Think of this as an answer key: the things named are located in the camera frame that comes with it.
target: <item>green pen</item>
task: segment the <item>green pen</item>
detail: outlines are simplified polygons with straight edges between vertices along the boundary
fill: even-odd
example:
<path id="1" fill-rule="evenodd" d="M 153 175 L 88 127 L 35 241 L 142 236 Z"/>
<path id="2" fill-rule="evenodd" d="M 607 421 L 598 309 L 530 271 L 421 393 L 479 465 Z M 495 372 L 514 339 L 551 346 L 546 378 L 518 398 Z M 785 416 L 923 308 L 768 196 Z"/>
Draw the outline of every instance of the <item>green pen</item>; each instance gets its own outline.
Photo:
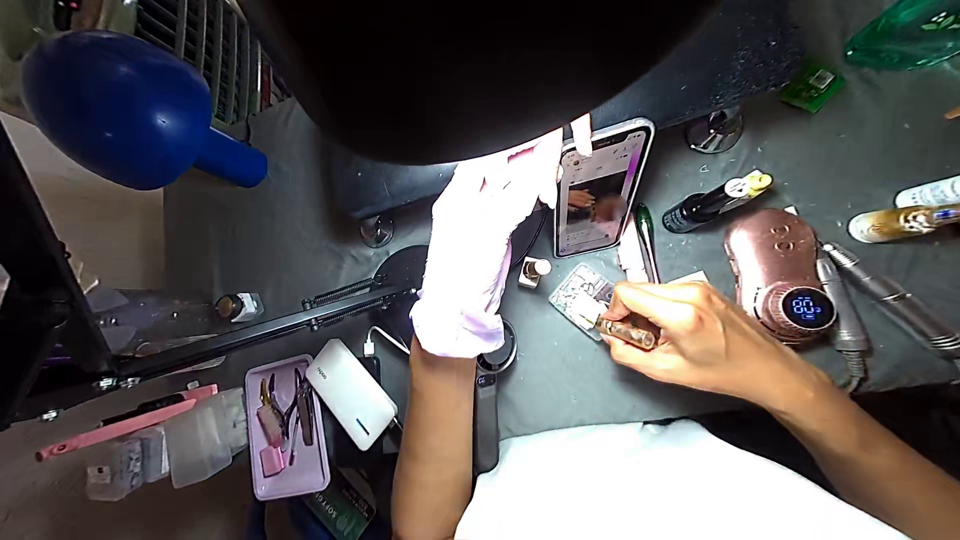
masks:
<path id="1" fill-rule="evenodd" d="M 640 253 L 643 256 L 643 267 L 647 271 L 650 283 L 660 282 L 660 272 L 657 271 L 657 262 L 654 258 L 654 220 L 650 217 L 650 210 L 646 205 L 639 203 L 634 209 L 636 233 L 640 237 Z"/>

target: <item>wall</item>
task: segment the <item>wall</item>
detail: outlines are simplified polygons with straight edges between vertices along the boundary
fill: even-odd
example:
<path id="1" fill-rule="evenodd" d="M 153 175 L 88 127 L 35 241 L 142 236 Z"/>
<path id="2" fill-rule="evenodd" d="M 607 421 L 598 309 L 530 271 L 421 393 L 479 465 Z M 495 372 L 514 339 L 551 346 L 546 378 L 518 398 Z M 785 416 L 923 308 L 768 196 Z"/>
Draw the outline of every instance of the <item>wall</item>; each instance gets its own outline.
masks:
<path id="1" fill-rule="evenodd" d="M 74 256 L 116 288 L 163 286 L 163 191 L 87 171 L 32 124 L 0 112 L 50 222 Z"/>

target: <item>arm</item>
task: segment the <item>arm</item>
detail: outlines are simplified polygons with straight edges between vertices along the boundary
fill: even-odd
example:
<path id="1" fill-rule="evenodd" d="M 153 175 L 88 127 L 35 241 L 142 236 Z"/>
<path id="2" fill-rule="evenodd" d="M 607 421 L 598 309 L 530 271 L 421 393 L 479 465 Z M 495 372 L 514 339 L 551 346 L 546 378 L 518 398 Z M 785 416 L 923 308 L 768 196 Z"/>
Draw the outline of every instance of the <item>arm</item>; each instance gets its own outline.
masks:
<path id="1" fill-rule="evenodd" d="M 475 366 L 473 358 L 431 355 L 414 339 L 391 504 L 395 538 L 452 538 L 467 508 Z"/>
<path id="2" fill-rule="evenodd" d="M 705 283 L 620 283 L 610 319 L 630 312 L 663 328 L 644 353 L 606 338 L 611 355 L 653 379 L 742 398 L 800 439 L 841 496 L 913 538 L 960 530 L 960 483 L 858 407 Z"/>
<path id="3" fill-rule="evenodd" d="M 768 407 L 848 503 L 912 538 L 960 530 L 960 484 L 830 386 L 799 388 Z"/>

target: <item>white cloth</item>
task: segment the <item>white cloth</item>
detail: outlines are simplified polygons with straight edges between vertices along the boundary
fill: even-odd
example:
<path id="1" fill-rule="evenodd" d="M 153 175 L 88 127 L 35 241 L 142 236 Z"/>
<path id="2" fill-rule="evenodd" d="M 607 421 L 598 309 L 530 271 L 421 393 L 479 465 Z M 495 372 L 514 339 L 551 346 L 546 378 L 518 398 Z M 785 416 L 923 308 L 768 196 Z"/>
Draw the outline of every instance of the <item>white cloth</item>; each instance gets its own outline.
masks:
<path id="1" fill-rule="evenodd" d="M 500 442 L 456 538 L 906 538 L 777 463 L 682 420 Z"/>

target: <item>digital display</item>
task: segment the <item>digital display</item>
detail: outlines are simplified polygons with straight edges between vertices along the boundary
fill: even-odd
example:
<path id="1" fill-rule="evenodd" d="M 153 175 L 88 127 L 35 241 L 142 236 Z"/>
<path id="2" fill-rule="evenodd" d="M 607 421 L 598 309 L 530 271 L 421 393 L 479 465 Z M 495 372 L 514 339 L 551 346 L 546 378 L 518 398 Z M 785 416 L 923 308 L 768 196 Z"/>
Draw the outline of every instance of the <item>digital display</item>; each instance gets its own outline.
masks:
<path id="1" fill-rule="evenodd" d="M 783 297 L 783 312 L 791 322 L 808 330 L 819 330 L 833 322 L 833 302 L 823 291 L 798 287 Z"/>

